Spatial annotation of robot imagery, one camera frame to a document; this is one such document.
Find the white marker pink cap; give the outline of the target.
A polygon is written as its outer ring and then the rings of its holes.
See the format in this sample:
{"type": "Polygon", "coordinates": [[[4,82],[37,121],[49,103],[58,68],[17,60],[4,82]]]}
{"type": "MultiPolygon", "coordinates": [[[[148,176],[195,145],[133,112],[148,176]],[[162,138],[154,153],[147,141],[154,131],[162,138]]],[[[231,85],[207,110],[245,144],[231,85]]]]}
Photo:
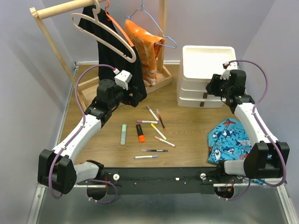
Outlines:
{"type": "Polygon", "coordinates": [[[158,124],[158,121],[147,121],[147,120],[137,120],[137,123],[144,123],[144,124],[158,124]]]}

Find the white three-drawer organizer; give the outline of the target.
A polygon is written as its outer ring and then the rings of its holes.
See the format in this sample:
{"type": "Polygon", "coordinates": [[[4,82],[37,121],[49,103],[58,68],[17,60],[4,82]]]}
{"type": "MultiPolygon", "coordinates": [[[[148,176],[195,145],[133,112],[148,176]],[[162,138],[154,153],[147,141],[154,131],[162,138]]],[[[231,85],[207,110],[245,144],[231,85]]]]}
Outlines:
{"type": "Polygon", "coordinates": [[[177,78],[177,103],[181,107],[221,108],[220,97],[203,98],[213,74],[222,75],[223,63],[235,60],[235,49],[227,46],[185,45],[177,78]]]}

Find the white marker yellow cap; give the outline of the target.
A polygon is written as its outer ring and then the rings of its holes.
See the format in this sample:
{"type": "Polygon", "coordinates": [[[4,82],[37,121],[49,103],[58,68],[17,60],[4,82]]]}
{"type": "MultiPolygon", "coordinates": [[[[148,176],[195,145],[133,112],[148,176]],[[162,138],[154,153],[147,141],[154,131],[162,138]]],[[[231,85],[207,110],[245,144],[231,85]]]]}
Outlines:
{"type": "Polygon", "coordinates": [[[154,124],[150,124],[151,127],[162,137],[162,139],[167,140],[167,138],[159,131],[154,124]]]}

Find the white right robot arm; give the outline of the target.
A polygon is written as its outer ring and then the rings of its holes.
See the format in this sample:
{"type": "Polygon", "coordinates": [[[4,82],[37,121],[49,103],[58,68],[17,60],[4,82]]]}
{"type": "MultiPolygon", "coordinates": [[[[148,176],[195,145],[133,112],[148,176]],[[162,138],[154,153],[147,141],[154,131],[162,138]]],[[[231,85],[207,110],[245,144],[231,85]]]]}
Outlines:
{"type": "Polygon", "coordinates": [[[242,123],[249,136],[252,150],[243,160],[228,160],[220,164],[215,178],[227,182],[232,175],[249,179],[286,179],[286,162],[290,147],[280,142],[261,119],[253,98],[245,93],[246,73],[243,70],[226,70],[213,74],[206,86],[209,95],[223,97],[225,104],[242,123]]]}

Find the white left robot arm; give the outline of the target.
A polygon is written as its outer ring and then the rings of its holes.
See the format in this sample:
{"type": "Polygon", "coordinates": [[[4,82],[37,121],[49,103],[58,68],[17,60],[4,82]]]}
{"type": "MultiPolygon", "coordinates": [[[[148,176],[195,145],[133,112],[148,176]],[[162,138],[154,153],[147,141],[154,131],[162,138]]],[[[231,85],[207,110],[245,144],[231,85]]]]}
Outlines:
{"type": "Polygon", "coordinates": [[[52,150],[43,150],[38,159],[37,181],[51,190],[68,194],[73,186],[85,180],[93,184],[103,181],[103,165],[89,160],[79,165],[74,162],[92,136],[110,119],[119,104],[137,107],[142,94],[137,86],[103,79],[97,95],[83,112],[83,117],[72,132],[52,150]]]}

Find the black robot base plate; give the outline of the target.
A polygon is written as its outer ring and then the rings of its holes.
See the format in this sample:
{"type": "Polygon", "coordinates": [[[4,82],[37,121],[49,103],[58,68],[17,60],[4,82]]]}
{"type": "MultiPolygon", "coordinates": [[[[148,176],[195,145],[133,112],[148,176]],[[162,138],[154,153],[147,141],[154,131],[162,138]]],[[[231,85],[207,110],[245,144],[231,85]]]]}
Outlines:
{"type": "Polygon", "coordinates": [[[216,167],[105,168],[101,180],[111,184],[92,181],[80,184],[87,186],[89,197],[100,200],[105,195],[213,194],[218,186],[242,183],[216,167]]]}

